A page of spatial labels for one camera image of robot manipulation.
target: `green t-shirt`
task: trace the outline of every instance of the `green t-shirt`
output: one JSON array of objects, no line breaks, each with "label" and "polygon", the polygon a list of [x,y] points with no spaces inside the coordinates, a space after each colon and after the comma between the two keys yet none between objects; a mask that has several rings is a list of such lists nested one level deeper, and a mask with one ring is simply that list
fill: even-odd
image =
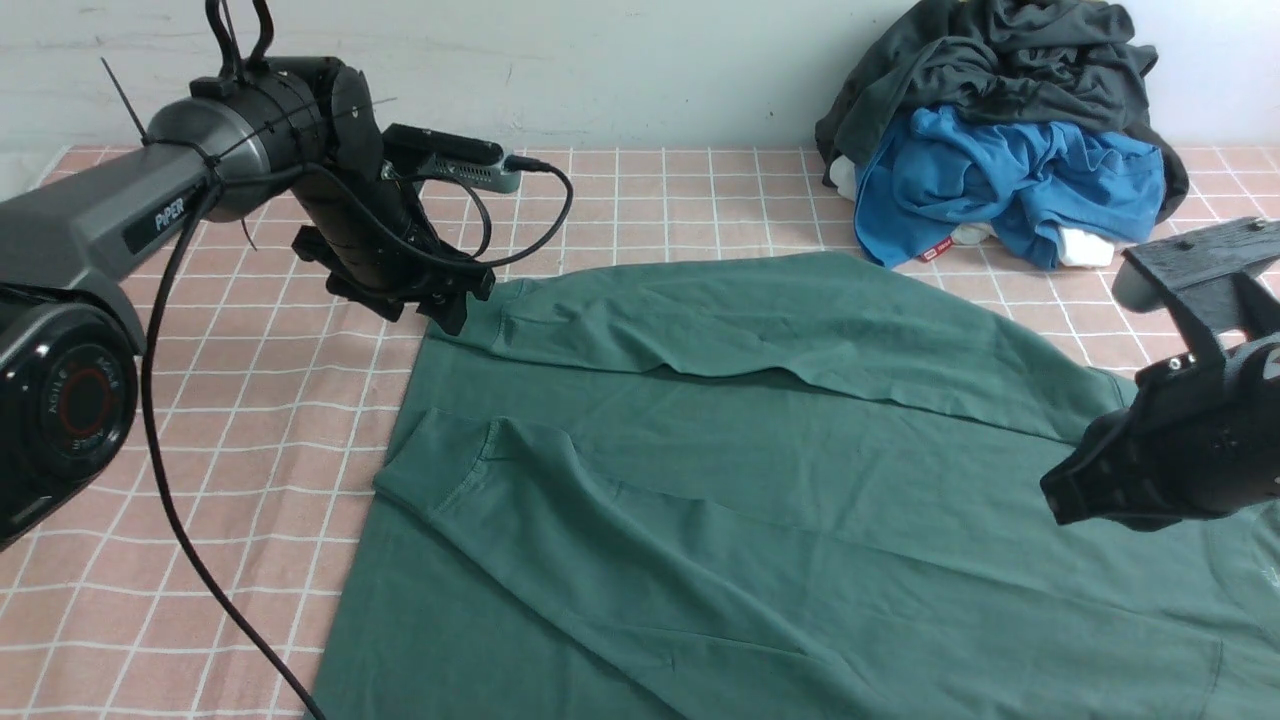
[{"label": "green t-shirt", "polygon": [[1059,528],[1133,387],[840,254],[499,286],[422,346],[333,720],[1280,717],[1280,514]]}]

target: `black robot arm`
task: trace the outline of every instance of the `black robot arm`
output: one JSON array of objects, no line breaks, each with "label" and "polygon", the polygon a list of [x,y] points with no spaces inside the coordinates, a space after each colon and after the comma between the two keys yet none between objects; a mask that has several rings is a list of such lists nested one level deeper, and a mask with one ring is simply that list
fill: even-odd
[{"label": "black robot arm", "polygon": [[[572,187],[558,169],[493,142],[381,131],[361,72],[329,56],[266,56],[264,0],[247,59],[219,3],[206,8],[223,67],[140,127],[142,147],[0,202],[0,550],[124,443],[134,359],[154,338],[119,283],[193,223],[239,222],[292,191],[311,220],[293,249],[329,270],[330,292],[390,320],[415,304],[457,333],[466,297],[488,299],[493,268],[540,247],[568,213]],[[444,242],[419,201],[428,179],[509,193],[522,172],[559,177],[566,202],[540,241],[500,260]]]},{"label": "black robot arm", "polygon": [[[1280,302],[1258,282],[1277,258],[1280,223],[1263,219],[1125,251],[1116,301],[1167,309],[1188,351],[1139,372],[1132,407],[1098,418],[1041,480],[1060,524],[1149,532],[1280,497]],[[1229,331],[1244,342],[1225,347]]]}]

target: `black cable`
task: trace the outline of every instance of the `black cable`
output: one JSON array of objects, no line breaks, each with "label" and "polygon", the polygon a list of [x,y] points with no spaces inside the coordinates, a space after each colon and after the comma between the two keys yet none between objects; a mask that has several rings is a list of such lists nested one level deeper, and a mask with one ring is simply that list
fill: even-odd
[{"label": "black cable", "polygon": [[302,705],[306,706],[307,711],[311,712],[315,720],[325,720],[324,712],[316,705],[311,693],[307,692],[298,678],[289,670],[289,666],[280,660],[280,656],[271,650],[262,635],[253,629],[253,625],[244,619],[239,610],[232,603],[227,593],[218,587],[218,580],[205,566],[205,562],[200,559],[196,552],[196,547],[191,543],[191,538],[187,537],[187,532],[182,527],[182,520],[178,518],[178,509],[173,502],[173,493],[169,489],[169,477],[165,474],[164,459],[160,455],[160,433],[156,430],[156,416],[155,416],[155,395],[152,388],[154,373],[155,373],[155,359],[156,347],[160,338],[160,323],[164,319],[165,305],[169,302],[169,293],[173,291],[173,283],[178,277],[178,266],[182,264],[183,255],[187,254],[187,247],[191,245],[192,238],[196,236],[196,228],[200,227],[200,219],[209,214],[210,210],[218,204],[220,195],[220,188],[210,188],[205,197],[200,201],[200,208],[191,215],[187,223],[182,228],[182,234],[178,237],[178,242],[173,246],[173,256],[169,258],[169,263],[165,265],[164,275],[160,278],[160,287],[156,290],[155,304],[151,309],[151,320],[147,323],[147,346],[142,354],[142,425],[147,433],[147,450],[151,454],[151,466],[156,477],[156,489],[160,493],[160,503],[164,505],[165,518],[169,519],[169,527],[173,528],[173,534],[178,538],[178,544],[182,546],[182,551],[187,555],[187,560],[191,561],[191,566],[195,568],[196,574],[209,588],[210,594],[214,600],[223,606],[227,615],[236,623],[248,639],[257,646],[257,650],[266,656],[266,660],[275,666],[284,682],[293,688],[293,692],[298,694],[302,700]]},{"label": "black cable", "polygon": [[[372,210],[370,210],[369,208],[366,208],[365,204],[360,201],[360,197],[357,197],[356,193],[349,187],[347,187],[347,184],[342,181],[342,178],[339,178],[338,176],[335,176],[329,168],[325,168],[324,165],[320,165],[320,164],[316,164],[316,163],[302,163],[302,164],[300,164],[300,165],[297,165],[294,168],[291,168],[288,170],[283,170],[283,172],[279,172],[279,173],[270,173],[270,174],[265,174],[265,176],[259,176],[256,178],[248,178],[248,179],[243,179],[243,181],[232,181],[232,182],[225,183],[225,186],[227,187],[251,187],[251,186],[259,186],[259,184],[270,184],[270,183],[274,183],[274,182],[285,182],[285,181],[292,182],[292,181],[296,181],[296,179],[298,179],[300,177],[302,177],[302,176],[305,176],[307,173],[319,173],[319,174],[323,174],[323,176],[328,177],[334,184],[338,186],[338,188],[342,191],[342,193],[347,196],[347,200],[349,200],[351,204],[353,206],[356,206],[360,210],[361,214],[365,215],[365,219],[369,220],[375,228],[378,228],[378,231],[381,232],[384,237],[388,237],[388,238],[390,238],[390,240],[401,243],[401,246],[404,247],[404,250],[408,251],[410,255],[413,255],[417,259],[422,260],[424,263],[429,263],[429,264],[435,265],[438,268],[448,268],[448,269],[454,269],[454,270],[474,270],[476,266],[481,266],[481,268],[500,268],[503,265],[511,265],[512,263],[518,263],[518,261],[524,260],[525,258],[529,258],[534,252],[538,252],[539,250],[543,249],[543,246],[545,246],[548,242],[550,242],[553,237],[556,237],[556,233],[559,232],[561,227],[564,224],[564,220],[568,218],[570,210],[573,206],[573,182],[571,179],[568,179],[568,176],[566,176],[563,170],[561,170],[556,165],[552,165],[549,163],[543,163],[540,160],[532,160],[532,159],[526,159],[526,158],[521,158],[521,160],[525,160],[527,164],[522,164],[524,167],[521,167],[518,169],[525,170],[525,172],[535,172],[535,173],[550,173],[550,174],[556,176],[561,181],[561,184],[564,186],[564,205],[561,208],[559,215],[556,217],[556,220],[552,223],[550,228],[548,228],[547,232],[540,238],[538,238],[536,241],[534,241],[532,245],[530,245],[529,247],[526,247],[526,249],[521,250],[520,252],[516,252],[515,255],[511,255],[508,258],[502,258],[500,260],[489,260],[486,263],[470,263],[470,264],[466,264],[466,263],[454,263],[453,260],[445,260],[443,258],[438,258],[435,255],[431,255],[430,252],[425,252],[421,249],[415,247],[412,243],[406,242],[402,237],[399,237],[398,234],[396,234],[394,232],[392,232],[390,228],[388,228],[378,218],[378,215],[374,214]],[[399,178],[399,179],[413,182],[413,181],[421,181],[421,179],[434,179],[434,177],[430,177],[430,176],[412,176],[412,177]]]},{"label": "black cable", "polygon": [[429,178],[429,179],[456,184],[461,187],[463,191],[466,191],[467,195],[471,196],[471,201],[475,202],[476,210],[480,211],[480,227],[481,227],[480,247],[471,254],[471,258],[475,259],[484,255],[485,251],[489,250],[489,242],[493,240],[493,217],[489,214],[489,208],[485,206],[484,200],[480,199],[480,193],[477,193],[475,188],[471,187],[470,184],[453,178]]}]

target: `white grid line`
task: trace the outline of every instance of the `white grid line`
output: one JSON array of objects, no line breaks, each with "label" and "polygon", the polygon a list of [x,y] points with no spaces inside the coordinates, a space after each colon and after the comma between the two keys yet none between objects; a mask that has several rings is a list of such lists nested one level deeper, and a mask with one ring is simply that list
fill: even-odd
[{"label": "white grid line", "polygon": [[671,199],[667,197],[667,149],[662,151],[662,258],[671,263]]},{"label": "white grid line", "polygon": [[[769,197],[771,196],[764,192],[764,177],[760,176],[760,150],[759,149],[753,149],[753,150],[754,151],[753,151],[751,155],[753,155],[753,159],[755,160],[755,173],[758,176],[755,179],[759,182],[759,187],[760,187],[760,217],[764,218],[764,242],[765,242],[765,245],[769,249],[769,258],[772,258],[777,252],[773,249],[773,231],[769,229]],[[804,167],[803,165],[803,163],[804,163],[804,152],[800,154],[800,163],[801,163],[800,167]],[[806,183],[809,182],[808,177],[805,178],[805,182]],[[813,208],[813,222],[814,222],[814,228],[813,229],[814,229],[814,232],[818,233],[818,236],[817,236],[818,237],[818,245],[820,246],[822,245],[822,228],[817,227],[817,223],[818,223],[818,208],[815,205],[813,205],[813,196],[809,197],[809,201],[810,201],[809,206]]]},{"label": "white grid line", "polygon": [[[710,200],[712,200],[712,225],[713,225],[713,232],[716,233],[716,259],[717,260],[723,260],[724,259],[724,247],[723,247],[723,243],[721,242],[721,236],[719,236],[719,208],[718,208],[719,202],[716,199],[716,178],[717,177],[728,177],[728,173],[726,173],[723,176],[717,176],[716,174],[716,156],[710,151],[710,149],[707,150],[707,174],[708,174],[708,179],[710,181],[708,184],[712,188],[712,197],[710,197]],[[671,242],[671,234],[669,233],[667,234],[667,242]]]}]

